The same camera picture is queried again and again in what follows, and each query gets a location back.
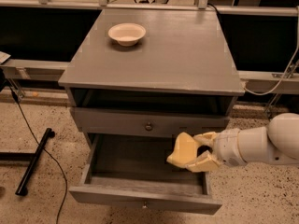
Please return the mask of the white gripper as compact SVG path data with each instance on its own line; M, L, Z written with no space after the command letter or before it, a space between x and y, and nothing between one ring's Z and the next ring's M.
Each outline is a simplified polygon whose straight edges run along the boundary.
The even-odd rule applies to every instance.
M213 147L213 155L208 150L193 161L188 162L185 168L193 173L217 170L221 163L228 167L245 166L238 147L239 129L224 130L220 133L208 132L197 134L193 139L201 145Z

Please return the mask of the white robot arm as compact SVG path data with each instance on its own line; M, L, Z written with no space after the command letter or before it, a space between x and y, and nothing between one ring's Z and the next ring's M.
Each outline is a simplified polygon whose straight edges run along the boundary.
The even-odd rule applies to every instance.
M212 149L185 164L193 173L209 172L222 165L246 166L251 162L299 164L299 115L294 113L277 115L267 126L234 128L215 133L210 139L200 135L193 139Z

